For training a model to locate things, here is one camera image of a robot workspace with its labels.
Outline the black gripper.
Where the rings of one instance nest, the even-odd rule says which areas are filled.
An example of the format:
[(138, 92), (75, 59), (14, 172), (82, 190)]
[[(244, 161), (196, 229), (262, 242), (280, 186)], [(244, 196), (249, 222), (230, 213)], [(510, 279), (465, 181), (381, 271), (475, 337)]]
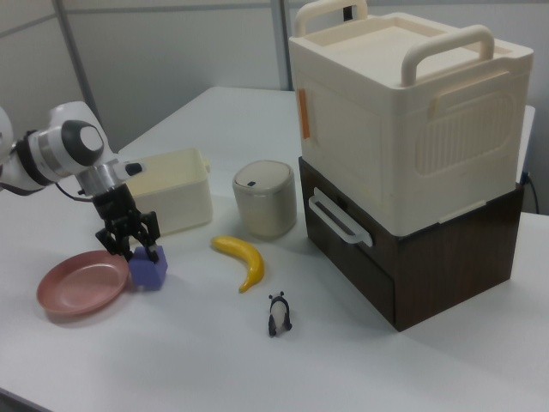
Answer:
[(159, 262), (156, 240), (160, 237), (160, 227), (157, 215), (154, 211), (139, 214), (126, 184), (93, 197), (92, 203), (105, 225), (95, 237), (111, 255), (131, 260), (129, 236), (125, 233), (132, 233), (131, 236), (141, 244), (148, 259), (154, 264)]

